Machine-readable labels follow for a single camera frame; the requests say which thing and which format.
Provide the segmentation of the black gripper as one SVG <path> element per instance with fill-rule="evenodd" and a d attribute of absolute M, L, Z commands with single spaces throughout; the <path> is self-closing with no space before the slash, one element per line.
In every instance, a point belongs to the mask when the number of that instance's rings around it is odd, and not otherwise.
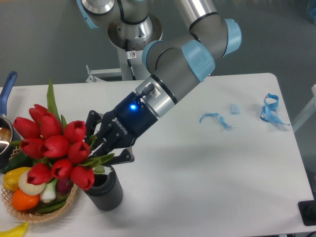
<path fill-rule="evenodd" d="M 114 149 L 123 148 L 119 155 L 114 155 L 101 165 L 134 162 L 132 146 L 136 139 L 157 122 L 157 117 L 143 102 L 136 101 L 136 97 L 136 93 L 131 92 L 113 110 L 105 114 L 94 110 L 89 111 L 85 122 L 85 141 L 94 135 L 97 124 L 101 123 L 96 133 L 97 140 L 93 156 L 100 157 L 109 154 Z"/>

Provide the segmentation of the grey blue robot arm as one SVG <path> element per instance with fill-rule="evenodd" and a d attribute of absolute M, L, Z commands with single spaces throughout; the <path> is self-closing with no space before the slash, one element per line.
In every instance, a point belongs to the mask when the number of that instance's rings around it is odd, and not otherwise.
<path fill-rule="evenodd" d="M 89 113 L 86 139 L 94 166 L 133 162 L 136 139 L 212 74 L 217 58 L 241 44 L 238 23 L 222 19 L 210 0 L 177 1 L 189 32 L 170 41 L 161 40 L 161 23 L 146 0 L 79 0 L 77 5 L 90 28 L 108 27 L 122 78 L 141 81 L 113 110 Z"/>

